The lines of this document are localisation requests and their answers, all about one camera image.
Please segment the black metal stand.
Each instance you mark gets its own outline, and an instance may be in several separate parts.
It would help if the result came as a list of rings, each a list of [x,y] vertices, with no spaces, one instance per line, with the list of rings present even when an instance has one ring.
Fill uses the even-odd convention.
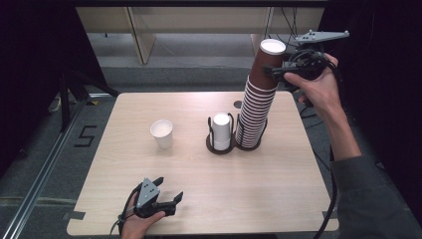
[[[61,100],[62,128],[64,131],[71,122],[69,93],[76,98],[78,102],[85,102],[89,98],[85,85],[92,85],[95,88],[117,97],[119,91],[109,87],[106,82],[97,81],[79,71],[65,71],[59,78],[59,93]]]

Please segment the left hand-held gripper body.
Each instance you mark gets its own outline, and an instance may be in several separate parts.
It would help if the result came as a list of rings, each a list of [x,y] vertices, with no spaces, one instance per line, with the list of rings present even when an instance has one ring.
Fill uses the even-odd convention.
[[[159,211],[163,211],[166,216],[172,216],[176,212],[176,205],[172,201],[158,202],[157,198],[160,189],[152,181],[145,177],[136,189],[137,197],[134,200],[133,213],[139,218],[148,218]]]

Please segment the stack of brown paper cups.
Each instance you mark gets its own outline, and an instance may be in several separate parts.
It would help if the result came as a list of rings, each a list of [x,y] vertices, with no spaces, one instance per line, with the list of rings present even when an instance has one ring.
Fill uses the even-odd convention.
[[[254,148],[260,143],[276,91],[260,89],[247,80],[235,135],[241,147]]]

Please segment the single white paper cup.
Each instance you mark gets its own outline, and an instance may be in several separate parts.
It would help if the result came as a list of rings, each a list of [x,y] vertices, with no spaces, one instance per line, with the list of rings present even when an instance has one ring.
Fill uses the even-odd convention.
[[[173,145],[173,124],[167,119],[160,119],[150,127],[150,133],[156,140],[159,147],[171,148]]]

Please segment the person's right hand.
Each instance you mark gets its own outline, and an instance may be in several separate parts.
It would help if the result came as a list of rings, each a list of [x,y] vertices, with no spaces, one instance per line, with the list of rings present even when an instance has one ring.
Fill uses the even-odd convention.
[[[306,80],[294,73],[285,73],[284,78],[288,83],[298,87],[302,91],[299,102],[310,103],[316,109],[316,113],[322,118],[340,116],[344,114],[342,109],[337,80],[333,71],[338,60],[326,54],[330,67],[326,67],[313,81]]]

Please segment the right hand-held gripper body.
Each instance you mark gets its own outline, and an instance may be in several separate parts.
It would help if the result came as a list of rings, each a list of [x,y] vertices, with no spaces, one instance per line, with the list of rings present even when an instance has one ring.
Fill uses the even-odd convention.
[[[333,66],[333,62],[325,55],[323,43],[348,37],[347,30],[343,32],[309,30],[296,38],[299,45],[284,65],[284,70],[307,80],[316,79],[323,70]]]

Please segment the person's left hand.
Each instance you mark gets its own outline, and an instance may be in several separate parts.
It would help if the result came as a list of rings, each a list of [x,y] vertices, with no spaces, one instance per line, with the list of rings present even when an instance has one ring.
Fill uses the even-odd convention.
[[[121,239],[143,239],[149,227],[165,216],[163,211],[159,211],[148,218],[139,218],[133,215],[131,207],[134,205],[136,197],[137,194],[131,197],[124,212],[124,223],[120,233]]]

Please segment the beige wooden background desk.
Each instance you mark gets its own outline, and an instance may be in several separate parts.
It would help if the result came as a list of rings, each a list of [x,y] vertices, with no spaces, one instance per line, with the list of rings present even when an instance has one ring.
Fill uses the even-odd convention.
[[[79,7],[88,33],[128,33],[148,62],[158,33],[248,34],[254,47],[271,34],[317,30],[323,9],[300,7]]]

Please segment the black curtain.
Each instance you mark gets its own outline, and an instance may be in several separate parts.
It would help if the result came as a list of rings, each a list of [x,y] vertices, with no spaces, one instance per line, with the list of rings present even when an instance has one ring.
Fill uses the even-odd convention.
[[[0,0],[0,177],[47,113],[66,73],[106,84],[76,8]]]
[[[366,139],[422,226],[422,0],[327,0],[318,27]]]

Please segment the aluminium floor rail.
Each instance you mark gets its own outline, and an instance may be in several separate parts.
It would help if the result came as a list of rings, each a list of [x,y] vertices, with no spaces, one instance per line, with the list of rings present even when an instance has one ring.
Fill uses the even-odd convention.
[[[53,144],[52,149],[50,150],[48,156],[46,157],[41,169],[38,171],[36,178],[34,179],[29,191],[20,201],[19,207],[9,223],[6,231],[0,236],[0,239],[18,239],[23,228],[25,227],[33,208],[37,202],[39,195],[44,189],[57,161],[61,155],[65,143],[67,142],[72,129],[78,119],[81,111],[85,107],[87,101],[77,101],[75,108],[71,113],[70,121],[64,127],[64,129],[57,136],[55,143]]]

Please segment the dark brown cup holder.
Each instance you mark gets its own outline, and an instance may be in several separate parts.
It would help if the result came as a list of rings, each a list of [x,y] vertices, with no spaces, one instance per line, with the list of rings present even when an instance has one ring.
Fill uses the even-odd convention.
[[[230,152],[234,147],[238,147],[241,150],[251,151],[255,150],[260,146],[261,138],[268,124],[267,120],[265,120],[264,124],[259,126],[257,129],[250,129],[245,126],[245,124],[240,120],[240,117],[234,119],[234,117],[230,113],[223,114],[227,114],[231,118],[230,146],[226,150],[216,150],[213,147],[212,118],[214,116],[209,117],[207,120],[209,132],[206,138],[206,146],[211,152],[216,154],[226,154]]]

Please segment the stack of white paper cups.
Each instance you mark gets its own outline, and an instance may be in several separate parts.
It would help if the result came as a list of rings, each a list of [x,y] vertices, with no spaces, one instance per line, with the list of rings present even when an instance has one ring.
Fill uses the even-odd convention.
[[[212,118],[213,147],[216,150],[226,150],[230,146],[231,118],[227,114],[217,114]]]

